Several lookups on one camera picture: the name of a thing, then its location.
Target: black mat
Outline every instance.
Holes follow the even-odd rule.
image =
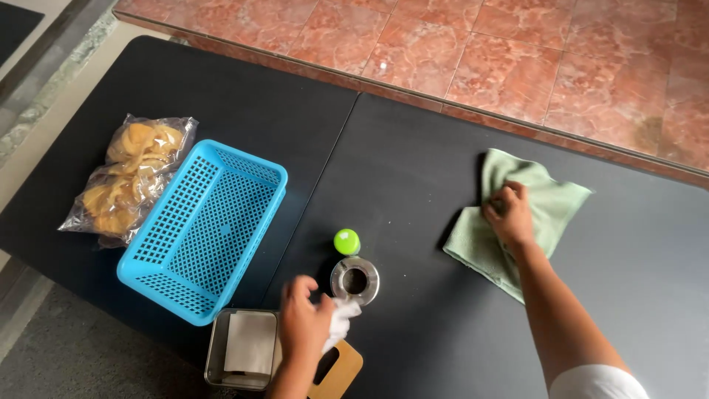
[[[56,231],[125,114],[192,116],[211,138],[282,165],[286,196],[236,290],[256,307],[315,188],[357,93],[214,53],[130,42],[0,214],[0,248],[128,326],[204,367],[211,327],[193,327],[116,277],[122,249]]]
[[[0,2],[0,65],[32,33],[44,14]]]
[[[524,307],[442,251],[479,203],[498,148],[592,189],[551,262],[651,398],[701,398],[709,319],[709,192],[361,94],[286,250],[266,307],[296,274],[329,286],[349,227],[381,287],[347,341],[364,357],[345,398],[547,397]]]

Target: microfiber towel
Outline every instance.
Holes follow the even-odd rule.
[[[527,186],[534,235],[547,258],[557,247],[566,225],[591,191],[570,182],[557,182],[539,163],[519,159],[504,151],[488,150],[482,171],[482,201],[512,180]],[[524,304],[520,276],[480,207],[464,208],[443,251],[482,274]]]

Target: green lid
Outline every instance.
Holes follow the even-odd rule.
[[[355,255],[359,252],[359,236],[352,229],[342,229],[335,234],[335,249],[342,255]]]

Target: white sleeve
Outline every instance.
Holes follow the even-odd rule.
[[[618,367],[588,364],[552,382],[549,399],[649,399],[637,380]]]

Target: person's right hand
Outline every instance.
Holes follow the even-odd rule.
[[[514,248],[536,242],[526,186],[519,182],[507,181],[502,190],[494,193],[490,200],[501,201],[504,213],[499,214],[492,204],[487,203],[483,205],[483,215],[507,247]]]
[[[335,303],[323,293],[320,304],[313,305],[309,300],[310,291],[317,288],[315,279],[307,275],[299,275],[283,287],[280,337],[284,360],[320,361],[323,346],[330,336]]]

